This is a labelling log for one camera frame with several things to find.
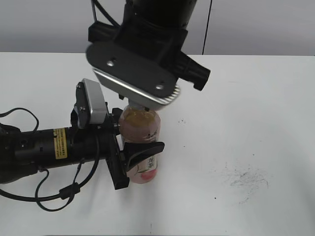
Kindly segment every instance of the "robotic arm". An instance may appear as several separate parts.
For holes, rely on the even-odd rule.
[[[92,45],[86,56],[103,86],[117,92],[120,99],[127,97],[147,110],[159,110],[174,101],[180,94],[176,85],[179,78],[192,82],[195,89],[203,89],[210,71],[181,52],[196,0],[127,0],[121,26],[97,0],[92,2],[113,24],[95,21],[89,27]],[[164,143],[126,143],[124,150],[120,150],[116,136],[121,113],[119,108],[110,113],[99,83],[84,79],[76,87],[71,127],[37,131],[38,119],[32,113],[37,121],[32,132],[21,133],[16,127],[0,123],[0,183],[10,183],[38,171],[49,174],[49,168],[77,163],[79,172],[83,163],[94,161],[82,183],[74,180],[54,196],[38,197],[38,189],[48,176],[33,198],[3,190],[0,195],[36,202],[40,207],[43,201],[68,199],[67,206],[92,178],[100,159],[106,160],[115,189],[128,187],[127,171],[162,152]]]

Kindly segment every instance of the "screw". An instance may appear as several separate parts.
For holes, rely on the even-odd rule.
[[[21,147],[23,147],[23,148],[25,147],[25,145],[26,145],[27,143],[28,143],[28,141],[25,140],[25,139],[20,141],[20,145],[21,145]]]
[[[107,62],[107,65],[112,67],[112,66],[114,66],[115,64],[114,64],[114,62],[113,62],[112,60],[109,60],[109,61]]]
[[[156,89],[158,89],[158,90],[162,90],[163,88],[164,88],[163,85],[157,85],[157,86],[156,86]]]

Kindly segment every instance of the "cable connector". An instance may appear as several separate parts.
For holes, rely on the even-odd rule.
[[[62,200],[70,198],[72,194],[80,192],[80,185],[78,183],[71,184],[61,190],[59,190],[59,196]]]

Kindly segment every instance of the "yellow warning label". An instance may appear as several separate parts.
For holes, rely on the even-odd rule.
[[[65,159],[67,154],[67,138],[65,136],[65,129],[54,129],[54,143],[56,159]]]

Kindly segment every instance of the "bottle label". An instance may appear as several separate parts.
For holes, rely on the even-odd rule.
[[[139,167],[137,171],[138,173],[144,173],[147,171],[155,170],[157,168],[157,158],[155,156],[151,156],[144,160],[143,162],[141,162],[138,165],[138,167]]]

